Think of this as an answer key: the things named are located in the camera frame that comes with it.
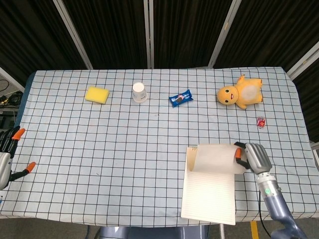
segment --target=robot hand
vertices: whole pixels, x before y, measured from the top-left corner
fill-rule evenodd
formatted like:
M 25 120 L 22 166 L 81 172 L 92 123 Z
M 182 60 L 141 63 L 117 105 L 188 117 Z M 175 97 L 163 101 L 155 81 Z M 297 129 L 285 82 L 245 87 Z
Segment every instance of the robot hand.
M 272 232 L 271 238 L 306 239 L 307 236 L 296 224 L 289 211 L 276 178 L 269 173 L 272 165 L 264 147 L 255 143 L 236 142 L 235 145 L 244 148 L 247 155 L 247 162 L 240 158 L 236 158 L 236 162 L 246 169 L 251 169 L 258 176 L 258 187 L 271 218 L 285 226 L 282 230 Z
M 9 182 L 24 177 L 35 167 L 35 162 L 32 162 L 22 172 L 12 173 L 11 171 L 12 159 L 24 132 L 25 129 L 20 129 L 20 126 L 0 132 L 0 190 L 7 187 Z

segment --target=plush toy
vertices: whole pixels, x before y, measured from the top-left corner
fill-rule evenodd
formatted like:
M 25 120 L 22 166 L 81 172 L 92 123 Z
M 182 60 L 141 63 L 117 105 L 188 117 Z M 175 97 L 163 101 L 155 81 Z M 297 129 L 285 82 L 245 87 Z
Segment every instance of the plush toy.
M 260 92 L 262 85 L 262 79 L 245 79 L 245 75 L 242 75 L 235 86 L 221 88 L 217 93 L 217 98 L 224 105 L 236 103 L 240 108 L 245 109 L 247 105 L 263 101 Z

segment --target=white paper cup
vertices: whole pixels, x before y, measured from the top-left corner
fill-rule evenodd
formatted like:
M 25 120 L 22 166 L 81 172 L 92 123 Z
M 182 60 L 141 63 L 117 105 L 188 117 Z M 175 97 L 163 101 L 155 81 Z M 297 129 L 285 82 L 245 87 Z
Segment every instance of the white paper cup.
M 136 82 L 133 85 L 133 100 L 137 103 L 142 103 L 148 98 L 145 86 L 142 82 Z

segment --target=paper sheet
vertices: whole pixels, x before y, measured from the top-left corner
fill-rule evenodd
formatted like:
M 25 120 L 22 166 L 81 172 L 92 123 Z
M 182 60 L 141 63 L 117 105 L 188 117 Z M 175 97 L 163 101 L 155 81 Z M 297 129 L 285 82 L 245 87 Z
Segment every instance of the paper sheet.
M 229 144 L 187 148 L 182 218 L 235 225 L 234 174 L 245 171 L 235 162 L 237 148 Z M 243 151 L 242 160 L 246 160 Z

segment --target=checkered tablecloth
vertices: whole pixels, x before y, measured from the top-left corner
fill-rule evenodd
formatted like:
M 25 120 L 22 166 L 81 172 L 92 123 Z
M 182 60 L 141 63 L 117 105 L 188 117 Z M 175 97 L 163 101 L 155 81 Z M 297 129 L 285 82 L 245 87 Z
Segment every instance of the checkered tablecloth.
M 242 110 L 216 102 L 237 78 L 262 78 L 264 102 Z M 149 98 L 132 100 L 142 81 Z M 105 105 L 84 100 L 89 86 L 110 90 Z M 172 108 L 190 89 L 194 101 Z M 266 117 L 258 129 L 257 117 Z M 272 161 L 295 218 L 318 217 L 319 177 L 298 93 L 282 68 L 37 71 L 27 98 L 13 171 L 34 172 L 0 192 L 2 217 L 164 227 L 205 222 L 180 217 L 186 148 L 256 142 Z M 258 213 L 256 177 L 235 177 L 236 220 Z M 262 215 L 269 218 L 265 204 Z

